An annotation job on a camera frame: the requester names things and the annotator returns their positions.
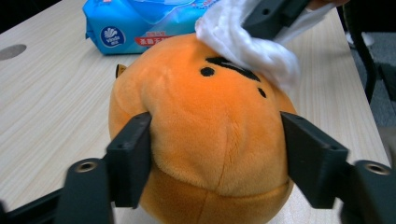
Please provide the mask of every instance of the plush toy eye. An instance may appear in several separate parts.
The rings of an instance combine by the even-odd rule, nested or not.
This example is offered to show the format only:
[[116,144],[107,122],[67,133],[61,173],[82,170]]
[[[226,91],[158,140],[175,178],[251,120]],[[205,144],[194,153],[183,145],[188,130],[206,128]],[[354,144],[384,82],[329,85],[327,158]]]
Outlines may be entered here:
[[215,69],[213,69],[211,67],[205,67],[205,68],[201,69],[201,74],[204,77],[211,77],[211,76],[215,75]]
[[262,97],[267,98],[267,94],[265,94],[265,91],[262,88],[259,88],[259,93],[262,95]]

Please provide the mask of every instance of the orange plush toy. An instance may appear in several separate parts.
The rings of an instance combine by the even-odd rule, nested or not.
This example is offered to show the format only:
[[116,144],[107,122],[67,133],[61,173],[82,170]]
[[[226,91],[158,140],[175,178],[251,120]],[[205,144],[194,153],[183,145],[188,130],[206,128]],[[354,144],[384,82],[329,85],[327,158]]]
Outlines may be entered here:
[[140,204],[163,223],[263,223],[288,199],[280,111],[288,96],[196,35],[169,38],[117,79],[109,130],[149,112],[152,167]]

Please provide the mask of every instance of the blue package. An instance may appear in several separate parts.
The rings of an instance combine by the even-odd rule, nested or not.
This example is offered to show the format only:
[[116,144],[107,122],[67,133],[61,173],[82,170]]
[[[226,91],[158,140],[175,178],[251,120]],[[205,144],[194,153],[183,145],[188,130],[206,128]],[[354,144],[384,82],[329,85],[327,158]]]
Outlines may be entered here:
[[88,0],[86,38],[103,54],[142,53],[195,22],[219,0]]

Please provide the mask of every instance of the wooden table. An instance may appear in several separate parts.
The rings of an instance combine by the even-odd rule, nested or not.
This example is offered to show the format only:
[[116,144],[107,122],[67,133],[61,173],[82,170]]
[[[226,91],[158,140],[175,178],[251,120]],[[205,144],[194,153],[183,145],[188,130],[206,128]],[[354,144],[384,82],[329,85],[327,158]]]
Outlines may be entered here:
[[[7,210],[63,185],[75,161],[102,158],[110,141],[108,100],[118,63],[84,38],[84,1],[63,0],[0,35],[0,49],[23,44],[0,61],[0,199]],[[299,114],[351,149],[349,161],[389,165],[361,81],[333,10],[289,43],[303,79],[290,92]],[[154,223],[143,210],[117,209],[118,223]],[[294,188],[272,223],[338,223],[337,210],[315,210]]]

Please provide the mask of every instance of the white tissue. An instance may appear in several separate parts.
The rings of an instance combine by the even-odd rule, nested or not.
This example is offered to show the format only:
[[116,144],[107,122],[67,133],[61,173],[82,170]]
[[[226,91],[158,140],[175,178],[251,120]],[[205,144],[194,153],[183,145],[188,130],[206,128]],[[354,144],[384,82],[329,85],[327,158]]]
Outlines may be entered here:
[[257,0],[217,2],[196,22],[197,37],[229,61],[263,74],[280,89],[288,91],[298,83],[301,72],[297,57],[282,44],[320,22],[335,5],[306,10],[290,28],[282,29],[271,41],[251,37],[242,28],[258,4]]

